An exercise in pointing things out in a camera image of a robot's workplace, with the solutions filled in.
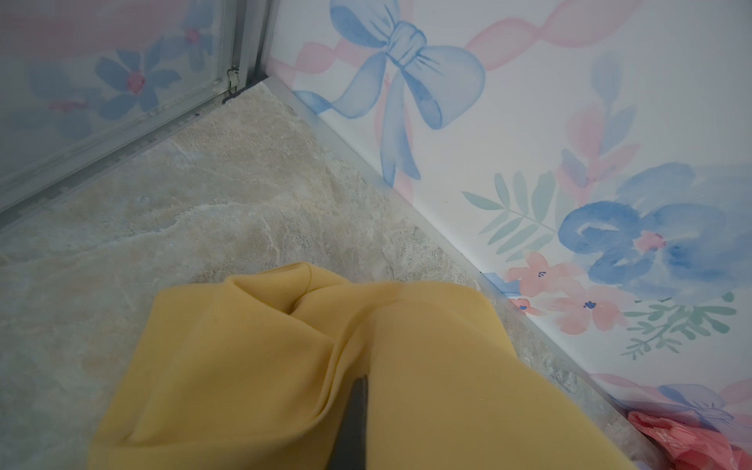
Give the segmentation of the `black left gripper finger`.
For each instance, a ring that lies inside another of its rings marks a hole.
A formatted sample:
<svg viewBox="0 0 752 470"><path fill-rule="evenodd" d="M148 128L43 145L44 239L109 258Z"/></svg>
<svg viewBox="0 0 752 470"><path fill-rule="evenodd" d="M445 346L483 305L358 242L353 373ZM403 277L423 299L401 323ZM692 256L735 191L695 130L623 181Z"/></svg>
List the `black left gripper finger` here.
<svg viewBox="0 0 752 470"><path fill-rule="evenodd" d="M368 377L358 377L351 392L327 463L328 470L366 470Z"/></svg>

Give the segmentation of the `mustard yellow cloth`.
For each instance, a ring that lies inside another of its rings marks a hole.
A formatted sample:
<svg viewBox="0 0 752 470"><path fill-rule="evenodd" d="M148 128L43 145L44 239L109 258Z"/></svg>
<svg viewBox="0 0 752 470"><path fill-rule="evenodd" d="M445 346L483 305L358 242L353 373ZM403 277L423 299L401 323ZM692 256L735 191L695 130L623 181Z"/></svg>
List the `mustard yellow cloth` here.
<svg viewBox="0 0 752 470"><path fill-rule="evenodd" d="M324 469L367 376L367 469L629 469L480 292L311 264L162 291L91 469Z"/></svg>

